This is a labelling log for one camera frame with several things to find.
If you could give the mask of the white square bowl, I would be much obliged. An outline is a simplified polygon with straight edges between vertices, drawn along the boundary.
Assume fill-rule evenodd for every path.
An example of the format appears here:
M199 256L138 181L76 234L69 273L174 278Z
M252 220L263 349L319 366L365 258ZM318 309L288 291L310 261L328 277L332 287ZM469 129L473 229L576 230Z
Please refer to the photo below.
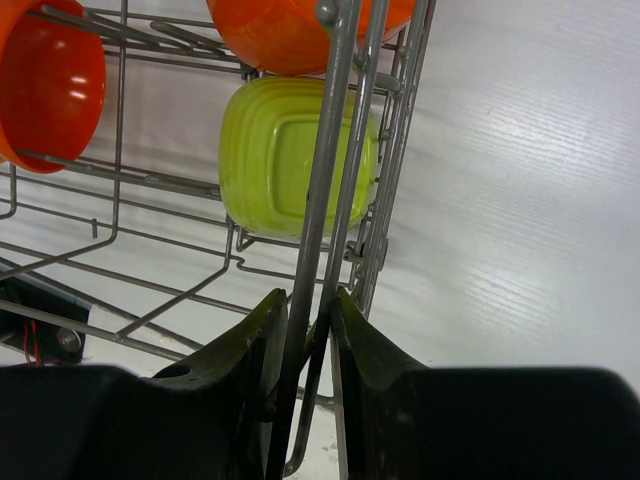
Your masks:
M320 79L274 76L231 97L220 133L219 189L244 230L301 236L323 93Z

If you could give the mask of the grey wire dish rack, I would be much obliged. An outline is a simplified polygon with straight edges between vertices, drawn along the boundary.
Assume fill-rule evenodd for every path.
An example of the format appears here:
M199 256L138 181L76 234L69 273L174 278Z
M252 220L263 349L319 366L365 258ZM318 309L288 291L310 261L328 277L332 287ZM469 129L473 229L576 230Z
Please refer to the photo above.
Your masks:
M33 173L1 158L1 281L43 284L91 304L86 325L1 299L1 311L86 335L77 365L150 378L240 323L272 291L287 296L275 414L261 479L300 467L322 364L336 359L331 305L346 291L364 316L387 233L435 5L372 1L361 67L352 63L357 16L344 7L324 73L285 76L243 63L209 10L201 20L86 6L85 25L106 60L103 112L83 153L65 169ZM213 167L167 174L127 163L126 120L139 110L143 61L239 76L324 83L304 225L298 238L250 233L228 215Z

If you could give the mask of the orange square plastic bowl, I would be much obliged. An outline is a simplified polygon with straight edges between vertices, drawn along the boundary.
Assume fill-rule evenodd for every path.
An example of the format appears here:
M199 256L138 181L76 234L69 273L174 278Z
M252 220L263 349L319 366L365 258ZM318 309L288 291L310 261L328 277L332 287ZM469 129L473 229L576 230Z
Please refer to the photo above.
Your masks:
M243 63L285 76L324 73L330 35L344 7L357 16L352 63L369 60L365 42L372 1L209 1L208 10L223 42Z

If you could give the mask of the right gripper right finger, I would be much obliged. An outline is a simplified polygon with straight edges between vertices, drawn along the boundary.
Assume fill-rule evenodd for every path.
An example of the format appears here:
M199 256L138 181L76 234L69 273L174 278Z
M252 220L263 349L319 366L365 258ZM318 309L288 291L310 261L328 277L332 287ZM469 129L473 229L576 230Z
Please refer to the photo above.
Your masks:
M331 305L351 479L635 479L639 399L591 367L430 368Z

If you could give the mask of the orange round plastic bowl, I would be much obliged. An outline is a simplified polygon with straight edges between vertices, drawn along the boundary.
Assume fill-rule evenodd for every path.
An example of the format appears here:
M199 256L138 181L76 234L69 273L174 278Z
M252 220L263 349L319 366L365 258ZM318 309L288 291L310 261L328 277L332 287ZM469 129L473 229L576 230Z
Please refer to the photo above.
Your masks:
M89 145L103 112L106 60L85 21L77 1L2 2L2 160L51 174Z

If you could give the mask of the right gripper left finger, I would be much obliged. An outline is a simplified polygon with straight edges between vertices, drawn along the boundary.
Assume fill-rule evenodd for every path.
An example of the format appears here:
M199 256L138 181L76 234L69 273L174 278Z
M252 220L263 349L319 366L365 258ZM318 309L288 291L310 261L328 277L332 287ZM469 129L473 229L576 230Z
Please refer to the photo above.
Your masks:
M5 367L5 479L261 479L287 296L155 376L113 366Z

